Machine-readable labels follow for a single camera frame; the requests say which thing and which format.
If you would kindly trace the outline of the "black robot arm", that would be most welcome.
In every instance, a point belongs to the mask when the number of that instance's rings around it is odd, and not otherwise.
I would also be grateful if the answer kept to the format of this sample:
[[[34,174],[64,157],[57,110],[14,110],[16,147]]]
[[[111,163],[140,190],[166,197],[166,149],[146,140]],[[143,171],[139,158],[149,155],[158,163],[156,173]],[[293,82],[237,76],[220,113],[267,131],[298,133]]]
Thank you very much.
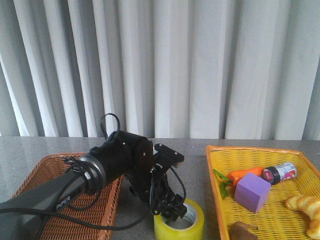
[[[176,221],[187,213],[185,195],[174,193],[167,177],[184,156],[166,145],[115,131],[102,146],[64,161],[69,164],[65,173],[1,203],[1,239],[35,240],[49,217],[67,220],[64,208],[82,194],[100,196],[120,176],[128,178],[133,193],[154,215]]]

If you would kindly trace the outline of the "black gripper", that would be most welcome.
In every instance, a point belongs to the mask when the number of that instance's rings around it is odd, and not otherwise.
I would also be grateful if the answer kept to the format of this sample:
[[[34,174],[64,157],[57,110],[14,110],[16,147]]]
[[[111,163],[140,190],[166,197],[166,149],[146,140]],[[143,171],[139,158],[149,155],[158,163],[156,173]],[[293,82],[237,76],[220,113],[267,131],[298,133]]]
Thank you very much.
[[[170,220],[175,222],[187,213],[184,197],[173,192],[167,172],[160,166],[143,170],[130,165],[124,175],[130,183],[130,192],[147,205],[154,215],[171,215]]]

